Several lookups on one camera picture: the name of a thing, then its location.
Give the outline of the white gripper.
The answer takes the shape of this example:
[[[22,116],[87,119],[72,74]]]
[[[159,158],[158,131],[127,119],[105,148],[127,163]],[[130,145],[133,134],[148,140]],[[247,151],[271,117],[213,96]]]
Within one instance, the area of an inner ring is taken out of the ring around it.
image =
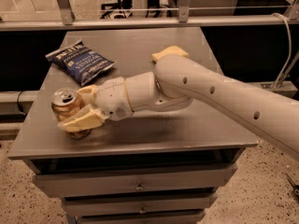
[[[107,80],[98,87],[89,85],[80,88],[78,94],[86,105],[75,115],[58,123],[58,127],[65,132],[77,133],[100,127],[107,117],[119,121],[133,115],[123,77]]]

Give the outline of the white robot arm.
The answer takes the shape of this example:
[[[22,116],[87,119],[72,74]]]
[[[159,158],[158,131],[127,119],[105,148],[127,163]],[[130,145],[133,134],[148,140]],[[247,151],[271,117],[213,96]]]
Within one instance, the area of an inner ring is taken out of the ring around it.
[[[173,111],[201,101],[292,158],[299,159],[299,102],[226,77],[188,58],[165,55],[152,72],[78,90],[85,106],[58,123],[76,133],[135,112]]]

